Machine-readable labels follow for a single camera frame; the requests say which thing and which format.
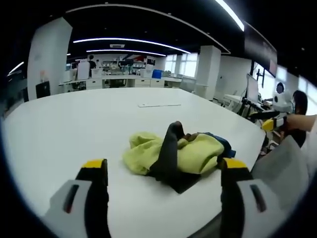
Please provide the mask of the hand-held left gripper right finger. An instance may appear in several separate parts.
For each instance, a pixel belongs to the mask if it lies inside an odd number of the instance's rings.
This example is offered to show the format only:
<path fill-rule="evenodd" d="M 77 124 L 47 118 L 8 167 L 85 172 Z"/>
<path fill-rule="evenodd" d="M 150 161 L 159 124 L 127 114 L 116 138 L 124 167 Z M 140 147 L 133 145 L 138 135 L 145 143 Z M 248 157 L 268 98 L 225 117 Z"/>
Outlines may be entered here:
<path fill-rule="evenodd" d="M 222 238 L 269 238 L 287 219 L 278 196 L 239 160 L 221 158 Z"/>

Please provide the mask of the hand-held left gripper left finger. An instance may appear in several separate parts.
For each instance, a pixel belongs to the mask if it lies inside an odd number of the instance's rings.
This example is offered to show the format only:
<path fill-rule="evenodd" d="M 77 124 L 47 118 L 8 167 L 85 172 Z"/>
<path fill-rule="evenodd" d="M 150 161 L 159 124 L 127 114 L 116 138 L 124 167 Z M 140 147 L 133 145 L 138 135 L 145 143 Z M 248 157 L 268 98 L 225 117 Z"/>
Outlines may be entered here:
<path fill-rule="evenodd" d="M 107 159 L 86 162 L 51 197 L 43 217 L 59 238 L 109 238 Z"/>

